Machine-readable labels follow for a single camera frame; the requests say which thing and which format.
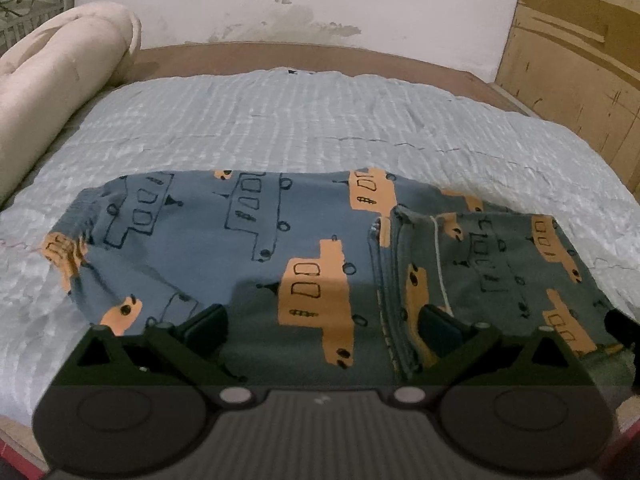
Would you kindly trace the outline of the blue pants with orange trucks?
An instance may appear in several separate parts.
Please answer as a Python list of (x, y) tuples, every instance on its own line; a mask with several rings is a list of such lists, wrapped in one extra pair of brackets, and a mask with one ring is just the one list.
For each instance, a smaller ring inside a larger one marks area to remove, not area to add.
[(81, 191), (44, 256), (93, 324), (166, 322), (254, 385), (398, 384), (460, 328), (607, 354), (612, 307), (555, 218), (378, 168), (157, 171)]

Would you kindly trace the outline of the light blue quilted bedspread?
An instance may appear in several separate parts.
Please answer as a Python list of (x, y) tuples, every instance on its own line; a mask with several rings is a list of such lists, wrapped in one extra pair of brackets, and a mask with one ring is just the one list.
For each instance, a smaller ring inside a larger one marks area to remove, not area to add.
[(567, 128), (378, 76), (160, 78), (81, 107), (1, 214), (1, 413), (28, 424), (85, 329), (41, 255), (84, 188), (152, 170), (373, 166), (557, 218), (616, 308), (639, 312), (639, 206)]

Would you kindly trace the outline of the pink rolled comforter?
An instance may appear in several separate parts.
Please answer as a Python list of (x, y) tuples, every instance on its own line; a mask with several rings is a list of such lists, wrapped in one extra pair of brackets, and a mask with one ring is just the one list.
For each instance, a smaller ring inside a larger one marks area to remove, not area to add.
[(7, 200), (79, 107), (127, 76), (139, 18), (90, 2), (50, 18), (1, 57), (1, 199)]

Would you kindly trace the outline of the plywood board wardrobe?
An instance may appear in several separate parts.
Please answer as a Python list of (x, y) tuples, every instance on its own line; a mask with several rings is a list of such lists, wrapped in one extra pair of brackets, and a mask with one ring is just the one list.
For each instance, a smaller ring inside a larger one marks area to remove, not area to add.
[(639, 192), (639, 0), (518, 0), (496, 83)]

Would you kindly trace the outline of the grey metal headboard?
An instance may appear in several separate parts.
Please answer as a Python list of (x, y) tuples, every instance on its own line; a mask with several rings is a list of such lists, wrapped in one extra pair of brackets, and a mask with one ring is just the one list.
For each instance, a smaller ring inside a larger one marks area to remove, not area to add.
[(1, 0), (1, 54), (74, 5), (75, 0)]

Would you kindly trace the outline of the brown wooden bed frame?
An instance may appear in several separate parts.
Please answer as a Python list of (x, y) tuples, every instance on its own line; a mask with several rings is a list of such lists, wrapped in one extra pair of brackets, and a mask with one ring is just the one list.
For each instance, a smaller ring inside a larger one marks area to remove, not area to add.
[(506, 112), (527, 113), (512, 96), (468, 72), (381, 52), (316, 44), (220, 42), (143, 49), (126, 81), (196, 75), (227, 76), (280, 67), (307, 72), (340, 72), (352, 77), (376, 75), (413, 84), (428, 84), (454, 96), (483, 102)]

